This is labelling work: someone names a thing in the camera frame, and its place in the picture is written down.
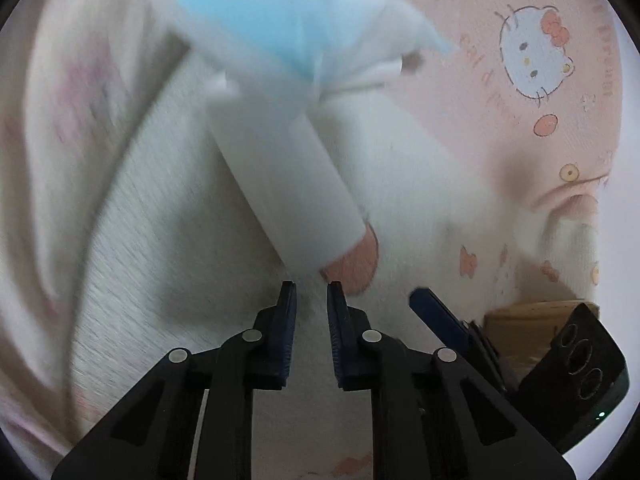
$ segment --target cardboard box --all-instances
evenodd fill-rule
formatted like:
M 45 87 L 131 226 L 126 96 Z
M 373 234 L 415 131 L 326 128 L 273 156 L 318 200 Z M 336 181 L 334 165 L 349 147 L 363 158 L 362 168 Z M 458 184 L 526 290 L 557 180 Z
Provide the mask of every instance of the cardboard box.
M 599 307 L 588 301 L 545 301 L 498 308 L 485 314 L 484 334 L 511 365 L 518 380 L 544 357 L 551 340 L 562 330 L 579 304 L 600 317 Z

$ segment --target red circle print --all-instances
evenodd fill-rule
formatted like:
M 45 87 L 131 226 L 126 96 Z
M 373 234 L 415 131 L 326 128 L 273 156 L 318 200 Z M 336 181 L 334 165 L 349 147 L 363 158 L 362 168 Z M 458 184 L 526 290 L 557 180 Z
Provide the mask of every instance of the red circle print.
M 533 132 L 539 137 L 548 137 L 558 126 L 558 118 L 553 115 L 544 115 L 540 117 L 533 126 Z

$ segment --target white cylinder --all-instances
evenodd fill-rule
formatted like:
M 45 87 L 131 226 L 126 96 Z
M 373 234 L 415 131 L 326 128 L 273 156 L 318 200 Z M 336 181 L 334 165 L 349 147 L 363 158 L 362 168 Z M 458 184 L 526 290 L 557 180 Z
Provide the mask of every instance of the white cylinder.
M 306 113 L 283 123 L 273 104 L 220 75 L 207 85 L 206 117 L 289 270 L 322 269 L 364 238 L 358 208 Z

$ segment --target triangular cutout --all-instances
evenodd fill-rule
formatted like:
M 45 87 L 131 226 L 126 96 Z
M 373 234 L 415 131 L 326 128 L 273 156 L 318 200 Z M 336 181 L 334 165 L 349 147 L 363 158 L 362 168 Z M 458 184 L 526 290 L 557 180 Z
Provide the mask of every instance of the triangular cutout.
M 469 380 L 460 383 L 466 404 L 476 425 L 480 442 L 490 446 L 516 434 L 516 428 Z
M 142 446 L 154 421 L 163 390 L 164 381 L 156 381 L 145 396 L 116 422 L 111 437 L 133 446 Z

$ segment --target round metal pin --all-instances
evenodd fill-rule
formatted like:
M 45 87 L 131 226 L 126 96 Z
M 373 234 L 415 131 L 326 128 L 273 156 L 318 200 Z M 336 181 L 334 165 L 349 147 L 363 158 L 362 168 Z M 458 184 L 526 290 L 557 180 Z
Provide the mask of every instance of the round metal pin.
M 362 338 L 367 343 L 379 343 L 382 341 L 382 334 L 377 330 L 365 330 L 362 333 Z
M 176 348 L 175 350 L 171 350 L 169 352 L 169 361 L 172 363 L 181 363 L 183 362 L 189 355 L 186 350 L 182 348 Z
M 262 339 L 262 332 L 256 330 L 255 328 L 250 328 L 249 330 L 245 330 L 244 332 L 242 332 L 242 339 L 244 339 L 248 343 L 255 343 L 256 341 L 260 341 L 260 339 Z
M 441 348 L 438 350 L 436 354 L 438 359 L 445 363 L 452 363 L 458 358 L 458 354 L 456 354 L 451 348 Z

